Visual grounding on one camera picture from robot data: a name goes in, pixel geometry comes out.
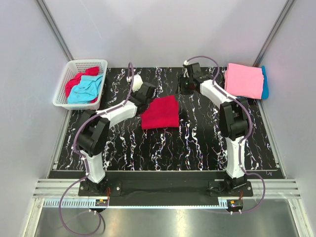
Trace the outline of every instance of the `red cloth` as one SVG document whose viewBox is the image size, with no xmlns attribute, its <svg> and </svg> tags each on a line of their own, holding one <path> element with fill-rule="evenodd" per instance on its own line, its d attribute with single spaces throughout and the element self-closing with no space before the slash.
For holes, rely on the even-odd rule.
<svg viewBox="0 0 316 237">
<path fill-rule="evenodd" d="M 74 78 L 72 78 L 71 80 L 69 80 L 69 82 L 67 82 L 66 86 L 65 86 L 65 92 L 66 92 L 66 97 L 68 98 L 71 89 L 75 86 L 78 85 L 81 81 L 81 76 L 85 75 L 85 76 L 97 76 L 99 74 L 99 67 L 93 67 L 93 68 L 88 68 L 87 70 L 85 70 L 84 73 L 78 73 L 77 75 L 75 75 Z M 90 101 L 90 103 L 94 103 L 96 102 L 98 99 L 95 98 L 94 100 Z"/>
<path fill-rule="evenodd" d="M 156 98 L 141 118 L 142 129 L 179 127 L 179 103 L 174 95 Z"/>
</svg>

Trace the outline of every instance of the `gray wall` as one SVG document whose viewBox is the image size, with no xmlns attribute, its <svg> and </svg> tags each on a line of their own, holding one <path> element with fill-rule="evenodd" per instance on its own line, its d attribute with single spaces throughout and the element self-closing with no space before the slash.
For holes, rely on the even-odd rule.
<svg viewBox="0 0 316 237">
<path fill-rule="evenodd" d="M 270 97 L 264 108 L 289 178 L 295 178 L 316 233 L 316 1 L 298 0 L 263 65 Z"/>
<path fill-rule="evenodd" d="M 17 237 L 65 114 L 52 98 L 67 61 L 34 0 L 2 0 L 0 13 L 0 235 Z"/>
<path fill-rule="evenodd" d="M 181 67 L 252 65 L 286 0 L 45 0 L 75 58 Z"/>
</svg>

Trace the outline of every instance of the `laundry basket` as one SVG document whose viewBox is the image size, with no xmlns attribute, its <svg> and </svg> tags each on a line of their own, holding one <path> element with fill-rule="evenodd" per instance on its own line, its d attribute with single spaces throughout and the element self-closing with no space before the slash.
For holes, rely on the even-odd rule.
<svg viewBox="0 0 316 237">
<path fill-rule="evenodd" d="M 100 86 L 100 92 L 96 102 L 91 104 L 67 104 L 67 97 L 65 92 L 65 86 L 69 80 L 75 77 L 78 73 L 84 73 L 88 68 L 96 67 L 100 68 L 99 74 L 103 74 L 102 82 Z M 105 81 L 105 74 L 107 71 L 108 62 L 102 59 L 86 59 L 86 60 L 73 60 L 66 64 L 64 72 L 60 78 L 60 82 L 53 100 L 55 106 L 64 107 L 67 110 L 97 110 L 100 107 L 100 101 L 102 96 L 103 85 Z"/>
</svg>

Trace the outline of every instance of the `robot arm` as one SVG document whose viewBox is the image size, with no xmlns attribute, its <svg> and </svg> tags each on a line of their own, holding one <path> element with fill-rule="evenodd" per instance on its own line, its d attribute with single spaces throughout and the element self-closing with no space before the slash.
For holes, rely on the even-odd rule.
<svg viewBox="0 0 316 237">
<path fill-rule="evenodd" d="M 241 146 L 244 151 L 245 140 L 240 141 L 248 132 L 248 119 L 242 108 L 230 98 L 238 100 L 244 106 L 247 105 L 247 100 L 227 93 L 202 73 L 199 63 L 185 64 L 184 67 L 187 73 L 179 77 L 180 93 L 192 94 L 197 91 L 209 98 L 220 110 L 219 127 L 227 142 L 226 188 L 231 190 L 245 185 L 247 180 L 241 169 L 244 168 L 244 152 L 239 157 L 238 149 Z"/>
<path fill-rule="evenodd" d="M 108 131 L 119 122 L 142 114 L 152 102 L 156 87 L 141 79 L 134 78 L 134 83 L 139 86 L 135 89 L 126 103 L 120 104 L 101 111 L 86 110 L 81 116 L 79 127 L 90 117 L 101 116 L 88 123 L 78 136 L 77 144 L 80 152 L 85 155 L 88 181 L 90 185 L 99 190 L 101 181 L 106 182 L 106 175 L 102 164 L 102 151 L 107 142 Z"/>
</svg>

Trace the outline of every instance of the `blue towel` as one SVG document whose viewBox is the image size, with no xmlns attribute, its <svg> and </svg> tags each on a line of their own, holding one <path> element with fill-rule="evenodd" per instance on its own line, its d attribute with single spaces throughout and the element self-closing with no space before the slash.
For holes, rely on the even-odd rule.
<svg viewBox="0 0 316 237">
<path fill-rule="evenodd" d="M 264 77 L 261 99 L 265 100 L 269 97 L 268 78 L 267 78 L 265 66 L 262 66 L 261 69 L 262 69 L 262 74 Z"/>
<path fill-rule="evenodd" d="M 97 76 L 81 76 L 81 81 L 75 85 L 67 99 L 68 104 L 87 104 L 98 97 L 103 74 Z"/>
</svg>

